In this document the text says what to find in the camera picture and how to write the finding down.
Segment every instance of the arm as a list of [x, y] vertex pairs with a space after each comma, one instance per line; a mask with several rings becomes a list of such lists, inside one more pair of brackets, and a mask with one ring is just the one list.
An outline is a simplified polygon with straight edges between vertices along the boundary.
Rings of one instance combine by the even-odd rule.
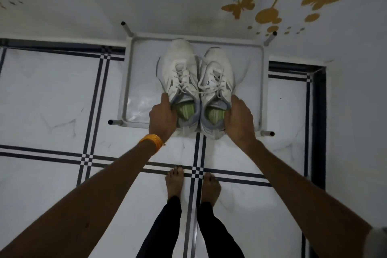
[[255, 138], [253, 116], [232, 98], [226, 133], [254, 161], [281, 197], [319, 257], [362, 257], [371, 226], [274, 156]]
[[[165, 143], [177, 123], [166, 93], [149, 115], [149, 133]], [[138, 143], [52, 206], [6, 246], [0, 257], [88, 257], [140, 170], [155, 153], [152, 140]]]

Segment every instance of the orange bracelet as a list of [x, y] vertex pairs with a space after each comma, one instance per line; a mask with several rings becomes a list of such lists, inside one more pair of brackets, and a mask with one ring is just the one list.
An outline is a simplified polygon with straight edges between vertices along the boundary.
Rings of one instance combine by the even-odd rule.
[[165, 144], [162, 142], [162, 139], [160, 139], [160, 137], [156, 134], [147, 134], [139, 141], [139, 143], [141, 143], [143, 140], [146, 140], [146, 139], [153, 141], [153, 143], [156, 145], [156, 152], [160, 150], [162, 146], [165, 146]]

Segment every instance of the black leggings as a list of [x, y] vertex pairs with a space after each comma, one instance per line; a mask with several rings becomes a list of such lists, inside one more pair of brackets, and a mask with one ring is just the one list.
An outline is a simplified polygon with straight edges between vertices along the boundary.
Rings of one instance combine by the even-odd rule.
[[[157, 216], [151, 231], [138, 251], [137, 258], [172, 257], [179, 235], [180, 216], [180, 199], [172, 197]], [[210, 203], [204, 202], [200, 205], [197, 222], [206, 242], [209, 258], [244, 257], [225, 226], [214, 216]]]

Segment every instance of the sneaker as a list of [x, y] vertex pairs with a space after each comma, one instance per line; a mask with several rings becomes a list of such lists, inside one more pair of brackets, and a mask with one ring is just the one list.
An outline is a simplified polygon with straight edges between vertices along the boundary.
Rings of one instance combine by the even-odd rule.
[[231, 94], [235, 88], [233, 68], [225, 52], [211, 47], [204, 55], [201, 66], [202, 110], [201, 129], [210, 139], [220, 139], [225, 134], [225, 111], [231, 108]]
[[201, 111], [199, 67], [191, 44], [184, 39], [173, 40], [162, 59], [161, 71], [161, 83], [177, 110], [177, 133], [188, 136], [196, 130]]

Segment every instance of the tile floor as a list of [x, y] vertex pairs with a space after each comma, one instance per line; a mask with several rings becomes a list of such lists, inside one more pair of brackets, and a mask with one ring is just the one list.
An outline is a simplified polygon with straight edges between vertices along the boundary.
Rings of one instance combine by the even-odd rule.
[[[147, 133], [107, 124], [118, 114], [123, 56], [104, 49], [82, 56], [0, 49], [0, 248]], [[263, 139], [304, 175], [312, 135], [309, 82], [306, 75], [269, 73], [267, 126], [276, 135]], [[206, 171], [222, 185], [215, 215], [245, 257], [308, 255], [299, 227], [254, 163], [227, 136], [212, 141], [197, 133], [171, 138], [151, 158], [90, 257], [136, 256], [166, 202], [164, 175], [175, 164], [187, 177], [173, 257], [207, 257], [195, 218]]]

